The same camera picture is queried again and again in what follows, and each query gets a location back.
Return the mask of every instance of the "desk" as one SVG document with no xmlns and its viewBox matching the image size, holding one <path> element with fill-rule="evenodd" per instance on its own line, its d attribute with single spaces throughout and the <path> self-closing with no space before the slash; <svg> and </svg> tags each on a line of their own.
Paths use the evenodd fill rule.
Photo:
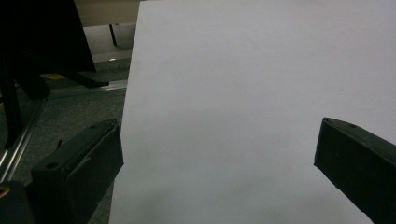
<svg viewBox="0 0 396 224">
<path fill-rule="evenodd" d="M 371 223 L 323 117 L 396 143 L 396 2 L 143 2 L 110 223 Z"/>
</svg>

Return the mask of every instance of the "metal bar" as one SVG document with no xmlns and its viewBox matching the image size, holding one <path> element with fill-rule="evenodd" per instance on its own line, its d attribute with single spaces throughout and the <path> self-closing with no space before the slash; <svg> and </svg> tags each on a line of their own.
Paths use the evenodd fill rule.
<svg viewBox="0 0 396 224">
<path fill-rule="evenodd" d="M 47 99 L 38 99 L 31 102 L 34 108 L 29 121 L 26 123 L 26 126 L 15 141 L 13 147 L 6 149 L 7 154 L 3 156 L 2 162 L 0 163 L 0 182 L 9 181 L 14 175 L 46 102 Z"/>
<path fill-rule="evenodd" d="M 63 97 L 70 97 L 70 96 L 92 94 L 98 92 L 125 91 L 127 85 L 128 85 L 128 80 L 121 80 L 121 81 L 112 81 L 109 83 L 108 86 L 95 88 L 95 89 L 88 89 L 85 87 L 72 87 L 72 88 L 53 90 L 49 94 L 49 100 L 63 98 Z"/>
<path fill-rule="evenodd" d="M 109 24 L 108 27 L 110 27 L 110 33 L 111 33 L 111 39 L 113 40 L 113 45 L 117 46 L 117 40 L 116 37 L 114 36 L 113 25 Z"/>
<path fill-rule="evenodd" d="M 2 52 L 0 57 L 0 88 L 2 90 L 8 127 L 8 138 L 5 147 L 11 147 L 21 133 L 23 122 L 14 79 L 8 71 L 7 55 Z"/>
</svg>

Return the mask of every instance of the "floor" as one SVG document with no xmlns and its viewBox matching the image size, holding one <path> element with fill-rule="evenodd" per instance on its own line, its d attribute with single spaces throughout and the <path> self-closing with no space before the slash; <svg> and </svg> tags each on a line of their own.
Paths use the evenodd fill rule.
<svg viewBox="0 0 396 224">
<path fill-rule="evenodd" d="M 129 76 L 129 63 L 134 43 L 134 24 L 113 25 L 118 45 L 114 46 L 108 26 L 95 26 L 84 28 L 93 61 L 97 70 L 96 74 L 88 74 L 97 80 L 126 80 Z M 78 84 L 61 78 L 57 80 L 46 79 L 52 90 L 59 88 L 72 90 Z M 20 88 L 17 89 L 20 99 L 22 114 L 26 118 L 30 115 L 28 107 L 32 103 Z M 37 124 L 34 127 L 30 141 L 24 150 L 23 156 L 13 176 L 13 180 L 21 181 L 28 185 L 32 180 L 30 169 L 49 155 L 56 148 L 57 142 L 67 142 L 79 131 L 91 124 L 104 119 L 121 119 L 125 90 L 104 91 L 92 94 L 81 94 L 68 97 L 50 99 Z M 4 109 L 0 105 L 0 145 L 7 140 L 7 123 Z M 90 224 L 107 224 L 111 206 L 112 187 L 109 188 L 104 199 L 95 211 Z"/>
</svg>

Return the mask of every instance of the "gray carpet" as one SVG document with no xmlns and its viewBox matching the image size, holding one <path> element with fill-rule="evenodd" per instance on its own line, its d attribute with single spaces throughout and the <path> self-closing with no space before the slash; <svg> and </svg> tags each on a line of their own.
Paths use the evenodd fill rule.
<svg viewBox="0 0 396 224">
<path fill-rule="evenodd" d="M 124 80 L 129 74 L 129 63 L 130 59 L 97 63 L 95 65 L 97 73 L 86 73 L 84 76 L 103 81 Z M 77 85 L 68 79 L 56 81 L 46 79 L 46 82 L 51 89 Z M 121 119 L 124 99 L 125 91 L 105 91 L 48 101 L 13 179 L 27 185 L 31 182 L 30 169 L 54 151 L 59 140 L 66 142 L 95 122 L 104 119 Z M 28 100 L 23 98 L 21 109 L 23 110 L 28 104 Z M 3 146 L 7 138 L 7 126 L 4 109 L 0 109 L 0 146 Z M 108 223 L 111 194 L 112 187 L 109 188 L 95 211 L 90 220 L 91 224 Z"/>
</svg>

